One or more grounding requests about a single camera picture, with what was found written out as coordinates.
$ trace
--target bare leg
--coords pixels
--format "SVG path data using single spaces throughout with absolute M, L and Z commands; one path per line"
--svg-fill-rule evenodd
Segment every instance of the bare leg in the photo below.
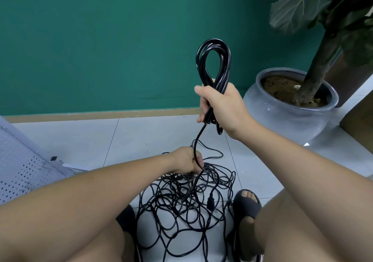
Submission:
M 133 262 L 134 245 L 129 233 L 112 221 L 82 250 L 66 262 Z
M 282 190 L 259 212 L 256 220 L 246 217 L 240 224 L 242 250 L 254 233 L 264 249 L 264 261 L 318 261 L 345 260 L 320 230 L 311 222 L 291 196 Z

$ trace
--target hand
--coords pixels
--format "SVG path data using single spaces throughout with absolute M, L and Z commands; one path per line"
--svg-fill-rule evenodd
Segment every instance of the hand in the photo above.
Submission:
M 245 126 L 258 124 L 246 109 L 245 103 L 232 83 L 228 83 L 224 95 L 211 86 L 195 86 L 194 91 L 201 96 L 202 113 L 197 122 L 203 122 L 208 110 L 207 101 L 214 108 L 215 118 L 221 127 L 234 139 L 240 137 L 240 130 Z
M 197 161 L 201 167 L 203 167 L 202 154 L 196 151 Z M 177 174 L 187 174 L 189 172 L 201 172 L 201 168 L 197 165 L 192 147 L 180 147 L 173 152 L 168 154 L 172 157 L 172 171 Z

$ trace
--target slipper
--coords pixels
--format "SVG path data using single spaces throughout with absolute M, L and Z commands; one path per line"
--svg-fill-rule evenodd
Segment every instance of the slipper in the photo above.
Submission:
M 258 203 L 256 203 L 253 199 L 249 197 L 243 197 L 241 194 L 244 190 L 254 194 Z M 231 233 L 227 236 L 227 241 L 229 241 L 232 246 L 232 254 L 233 254 L 233 258 L 235 262 L 240 262 L 240 257 L 242 256 L 240 236 L 239 236 L 240 223 L 242 219 L 247 216 L 255 219 L 260 210 L 261 210 L 260 200 L 255 195 L 255 193 L 253 193 L 251 190 L 242 189 L 236 194 L 233 200 L 234 228 L 231 231 Z M 260 261 L 263 250 L 254 238 L 253 238 L 253 241 L 254 241 L 253 243 L 254 245 L 248 245 L 247 247 L 250 249 L 250 253 L 252 254 L 252 257 L 254 258 L 256 256 L 255 261 Z
M 120 227 L 124 232 L 128 232 L 135 245 L 134 261 L 139 262 L 139 256 L 137 251 L 137 222 L 135 211 L 131 205 L 128 205 L 119 215 L 115 218 Z

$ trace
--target person's right arm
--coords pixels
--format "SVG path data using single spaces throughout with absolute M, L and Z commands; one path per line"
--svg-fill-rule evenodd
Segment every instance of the person's right arm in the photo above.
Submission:
M 232 84 L 224 95 L 196 86 L 202 122 L 207 102 L 228 135 L 273 172 L 310 220 L 352 261 L 373 257 L 373 182 L 268 130 L 247 112 Z

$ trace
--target soil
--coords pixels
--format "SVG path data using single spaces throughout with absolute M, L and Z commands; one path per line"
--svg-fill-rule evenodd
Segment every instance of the soil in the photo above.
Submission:
M 284 76 L 270 76 L 263 78 L 261 85 L 276 99 L 294 105 L 293 97 L 301 86 L 301 82 Z M 326 104 L 326 100 L 314 98 L 309 104 L 302 104 L 302 107 L 319 108 Z

